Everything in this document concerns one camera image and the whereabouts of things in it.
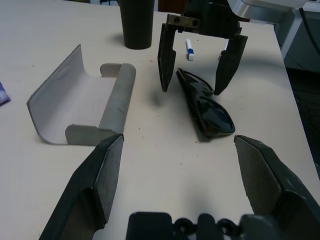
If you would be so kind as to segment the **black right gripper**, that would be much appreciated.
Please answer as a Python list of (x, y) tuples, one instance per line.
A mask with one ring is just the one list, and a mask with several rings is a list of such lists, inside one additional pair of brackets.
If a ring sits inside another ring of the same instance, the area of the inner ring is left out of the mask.
[(157, 62), (161, 89), (167, 92), (174, 71), (175, 33), (189, 32), (229, 39), (220, 53), (215, 74), (214, 94), (220, 95), (229, 85), (242, 59), (248, 37), (241, 35), (240, 17), (226, 0), (188, 0), (180, 16), (168, 15), (162, 24)]

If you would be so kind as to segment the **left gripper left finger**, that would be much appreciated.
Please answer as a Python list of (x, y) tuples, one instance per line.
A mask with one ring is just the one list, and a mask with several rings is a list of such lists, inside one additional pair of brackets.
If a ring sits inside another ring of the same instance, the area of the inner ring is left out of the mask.
[(91, 240), (109, 221), (117, 190), (124, 136), (102, 140), (72, 174), (41, 240)]

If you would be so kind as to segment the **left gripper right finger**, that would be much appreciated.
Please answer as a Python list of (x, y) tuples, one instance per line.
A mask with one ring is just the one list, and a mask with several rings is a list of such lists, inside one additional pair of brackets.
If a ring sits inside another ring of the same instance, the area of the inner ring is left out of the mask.
[(259, 140), (236, 135), (245, 193), (256, 215), (269, 215), (286, 240), (320, 238), (320, 206), (298, 176)]

